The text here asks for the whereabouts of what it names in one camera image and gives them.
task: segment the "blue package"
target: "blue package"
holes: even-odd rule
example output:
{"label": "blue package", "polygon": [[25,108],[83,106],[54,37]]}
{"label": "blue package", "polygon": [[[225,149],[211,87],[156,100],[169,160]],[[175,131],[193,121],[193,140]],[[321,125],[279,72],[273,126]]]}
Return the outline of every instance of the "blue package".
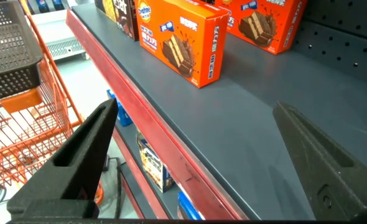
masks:
{"label": "blue package", "polygon": [[37,4],[39,5],[39,9],[41,13],[49,12],[49,8],[45,0],[36,0]]}
{"label": "blue package", "polygon": [[56,11],[65,9],[62,4],[62,0],[52,0],[52,3]]}
{"label": "blue package", "polygon": [[178,193],[178,216],[181,219],[203,220],[183,192]]}
{"label": "blue package", "polygon": [[116,95],[111,90],[107,90],[106,92],[108,93],[109,98],[115,98],[117,101],[117,106],[119,108],[117,119],[120,121],[121,126],[125,127],[125,126],[129,126],[130,124],[132,124],[131,118],[128,116],[126,110],[124,110],[123,106],[121,105]]}

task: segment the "store shelf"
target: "store shelf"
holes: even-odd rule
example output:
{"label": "store shelf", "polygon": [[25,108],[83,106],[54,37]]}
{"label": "store shelf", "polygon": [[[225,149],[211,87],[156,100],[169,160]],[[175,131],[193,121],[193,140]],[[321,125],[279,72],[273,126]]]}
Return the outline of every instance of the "store shelf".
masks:
{"label": "store shelf", "polygon": [[138,133],[135,124],[131,124],[126,127],[122,127],[119,122],[116,123],[116,129],[123,141],[127,145],[129,152],[133,156],[137,166],[142,172],[143,176],[146,178],[147,183],[151,186],[152,191],[156,195],[160,204],[163,206],[164,211],[169,218],[178,219],[178,193],[180,192],[179,187],[174,184],[171,189],[162,193],[148,176],[148,174],[142,168],[141,155],[139,154],[139,147],[136,143],[136,134]]}
{"label": "store shelf", "polygon": [[127,164],[123,164],[121,166],[121,173],[122,186],[124,187],[126,195],[131,201],[138,218],[156,219],[156,215],[149,205],[149,202],[147,202],[145,195],[136,182],[136,179]]}
{"label": "store shelf", "polygon": [[206,218],[314,219],[272,116],[277,101],[367,165],[367,83],[228,35],[220,80],[199,90],[93,4],[73,12],[68,25]]}

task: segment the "orange shopping cart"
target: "orange shopping cart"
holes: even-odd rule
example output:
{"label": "orange shopping cart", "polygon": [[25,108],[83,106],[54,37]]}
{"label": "orange shopping cart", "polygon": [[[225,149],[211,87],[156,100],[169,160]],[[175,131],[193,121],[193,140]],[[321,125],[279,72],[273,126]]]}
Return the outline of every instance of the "orange shopping cart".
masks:
{"label": "orange shopping cart", "polygon": [[[21,4],[27,20],[18,2],[0,2],[0,191],[26,183],[83,122],[26,2]],[[34,42],[25,40],[27,33]],[[29,49],[38,46],[40,55]],[[102,198],[99,184],[97,204]]]}

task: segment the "product box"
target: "product box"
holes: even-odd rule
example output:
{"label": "product box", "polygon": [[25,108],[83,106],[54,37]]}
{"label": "product box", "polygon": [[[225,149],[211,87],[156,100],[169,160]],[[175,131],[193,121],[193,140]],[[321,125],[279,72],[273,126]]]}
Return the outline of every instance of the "product box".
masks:
{"label": "product box", "polygon": [[133,40],[138,40],[134,0],[95,0],[95,5]]}
{"label": "product box", "polygon": [[220,77],[228,12],[191,0],[136,0],[141,46],[201,88]]}
{"label": "product box", "polygon": [[141,133],[137,134],[136,141],[139,146],[139,153],[141,154],[144,170],[149,174],[149,177],[154,181],[161,192],[164,193],[171,188],[174,180]]}
{"label": "product box", "polygon": [[215,0],[229,10],[228,32],[272,54],[290,49],[307,0]]}
{"label": "product box", "polygon": [[107,90],[106,92],[108,94],[109,99],[115,98],[117,101],[117,107],[119,110],[117,114],[117,120],[120,122],[121,126],[125,127],[125,126],[129,126],[130,124],[132,124],[131,118],[128,116],[126,110],[123,108],[121,102],[116,97],[116,95],[111,90]]}
{"label": "product box", "polygon": [[178,217],[182,220],[203,220],[183,192],[178,193]]}

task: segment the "pegboard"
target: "pegboard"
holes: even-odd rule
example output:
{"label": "pegboard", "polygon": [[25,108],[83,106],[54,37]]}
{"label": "pegboard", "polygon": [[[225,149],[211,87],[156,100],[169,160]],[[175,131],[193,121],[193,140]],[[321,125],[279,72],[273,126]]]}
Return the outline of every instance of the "pegboard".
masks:
{"label": "pegboard", "polygon": [[302,21],[293,49],[367,82],[367,40]]}
{"label": "pegboard", "polygon": [[367,38],[367,0],[309,0],[304,19]]}
{"label": "pegboard", "polygon": [[367,82],[367,1],[310,0],[292,48]]}

